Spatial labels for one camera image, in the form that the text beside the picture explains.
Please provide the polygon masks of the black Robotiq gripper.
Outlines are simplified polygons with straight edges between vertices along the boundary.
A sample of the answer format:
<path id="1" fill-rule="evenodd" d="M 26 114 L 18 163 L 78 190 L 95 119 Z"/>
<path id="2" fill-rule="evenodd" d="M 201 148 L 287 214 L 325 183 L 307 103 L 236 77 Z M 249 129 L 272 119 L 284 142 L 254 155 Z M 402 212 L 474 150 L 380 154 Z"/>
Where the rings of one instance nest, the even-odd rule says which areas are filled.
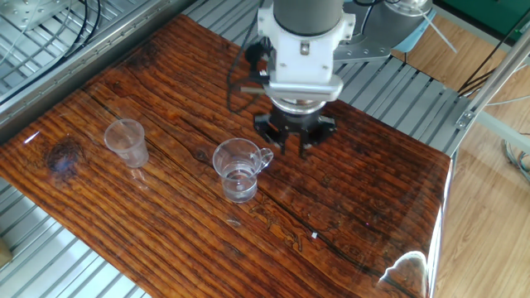
<path id="1" fill-rule="evenodd" d="M 294 114 L 273 107 L 270 114 L 253 117 L 253 127 L 258 135 L 285 154 L 288 132 L 300 133 L 299 157 L 306 158 L 306 150 L 318 146 L 336 132 L 333 118 L 321 115 L 321 109 L 313 113 Z"/>

